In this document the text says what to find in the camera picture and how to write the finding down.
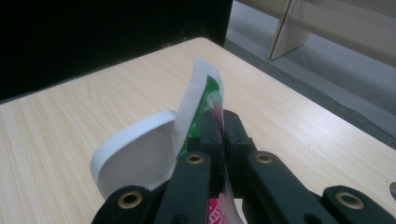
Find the wooden table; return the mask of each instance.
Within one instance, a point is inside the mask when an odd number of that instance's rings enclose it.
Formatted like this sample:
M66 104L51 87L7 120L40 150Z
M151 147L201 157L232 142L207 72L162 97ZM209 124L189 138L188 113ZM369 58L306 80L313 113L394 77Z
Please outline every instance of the wooden table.
M93 152L148 115L178 109L194 56L212 62L259 149L317 194L362 191L396 216L396 151L206 39L163 49L0 105L0 222L88 223L103 204Z

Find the brass screw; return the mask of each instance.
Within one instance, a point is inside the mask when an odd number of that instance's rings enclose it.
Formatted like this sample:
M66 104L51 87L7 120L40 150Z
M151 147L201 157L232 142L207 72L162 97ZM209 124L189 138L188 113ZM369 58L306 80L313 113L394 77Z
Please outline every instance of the brass screw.
M273 161L273 158L270 155L258 154L256 156L256 160L261 163L271 163Z
M187 158L187 162L192 163L192 164L198 164L198 163L201 163L202 161L204 161L204 158L199 155L190 155Z
M128 191L119 197L119 207L123 209L130 209L138 206L143 201L142 194L137 191Z
M348 208L360 210L364 207L364 202L360 198L348 192L338 192L335 194L335 198Z

